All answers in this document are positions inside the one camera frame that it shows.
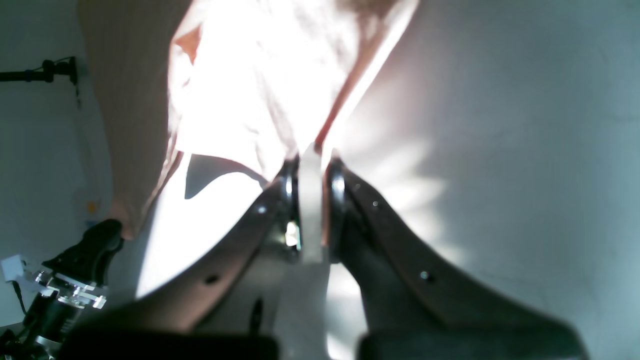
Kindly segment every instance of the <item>black plastic part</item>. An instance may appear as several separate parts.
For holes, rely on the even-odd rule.
[[[360,343],[358,360],[578,360],[577,344],[561,328],[376,332]]]
[[[68,75],[69,81],[71,81],[73,85],[77,85],[78,73],[77,73],[77,67],[76,67],[76,57],[71,56],[68,62],[61,61],[59,63],[56,63],[56,68],[54,73],[57,75]]]
[[[24,346],[20,334],[7,330],[0,336],[0,356],[14,360],[49,360],[49,354],[40,346]]]
[[[42,265],[85,284],[103,287],[107,285],[111,259],[123,245],[121,232],[119,221],[105,220],[87,230],[77,245]]]
[[[324,186],[332,259],[360,285],[371,332],[361,359],[587,359],[569,326],[441,258],[337,157]]]
[[[288,217],[300,225],[300,204],[298,198],[298,170],[300,169],[300,155],[286,160],[280,169],[277,178],[282,179],[284,185],[284,201],[288,210]],[[291,184],[291,194],[287,194],[287,183]]]
[[[260,331],[260,325],[262,324],[262,299],[258,299],[253,305],[251,311],[251,320],[249,321],[249,334],[257,335]]]
[[[75,333],[69,341],[74,346],[63,347],[58,355],[59,360],[134,357],[167,360],[278,360],[278,344],[263,336],[184,336],[122,330],[93,331],[90,336]]]
[[[56,73],[56,63],[51,60],[45,60],[42,62],[42,73],[45,74],[47,83],[53,82],[53,75]]]
[[[64,304],[56,297],[35,297],[23,324],[29,327],[25,344],[34,343],[37,336],[62,343],[75,326],[83,309]]]

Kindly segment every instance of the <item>bright light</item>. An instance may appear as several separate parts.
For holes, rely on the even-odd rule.
[[[331,359],[346,360],[353,358],[353,349],[349,348],[330,332],[326,335],[326,349]]]
[[[291,178],[288,177],[287,178],[287,195],[291,195],[291,193],[293,192],[293,185],[291,184]]]
[[[287,224],[287,232],[284,234],[284,241],[287,246],[298,247],[300,245],[300,229],[295,222]]]
[[[344,191],[344,179],[342,177],[338,177],[331,182],[331,187],[338,192]]]
[[[256,180],[232,173],[218,177],[187,200],[184,189],[190,159],[191,155],[185,154],[158,198],[137,298],[173,279],[206,254],[262,192]]]
[[[409,177],[385,187],[385,199],[394,209],[419,209],[428,206],[445,190],[441,180]]]

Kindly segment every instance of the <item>wall mount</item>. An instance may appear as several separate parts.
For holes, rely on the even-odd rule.
[[[67,75],[73,85],[77,85],[78,75],[76,57],[60,59],[57,61],[45,60],[42,66],[35,70],[0,72],[0,81],[44,81],[52,83],[54,75]]]

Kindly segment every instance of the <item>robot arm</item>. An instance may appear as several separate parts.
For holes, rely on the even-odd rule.
[[[191,268],[78,327],[60,359],[112,358],[132,348],[167,359],[212,351],[230,359],[328,359],[329,262],[303,263],[284,241],[287,224],[298,221],[297,169],[297,158],[286,162]],[[338,158],[327,168],[324,197],[326,255],[343,262],[362,290],[369,334],[359,359],[587,359],[568,326],[448,264]]]
[[[57,356],[85,307],[101,309],[106,303],[107,270],[122,248],[121,230],[116,220],[101,222],[78,244],[42,263],[45,270],[32,279],[39,291],[22,322],[24,330],[3,335],[1,355],[18,360]]]

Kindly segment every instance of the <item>pink fabric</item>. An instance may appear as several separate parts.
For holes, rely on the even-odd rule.
[[[417,4],[80,0],[111,151],[110,216],[135,237],[180,151],[273,178],[348,114]]]

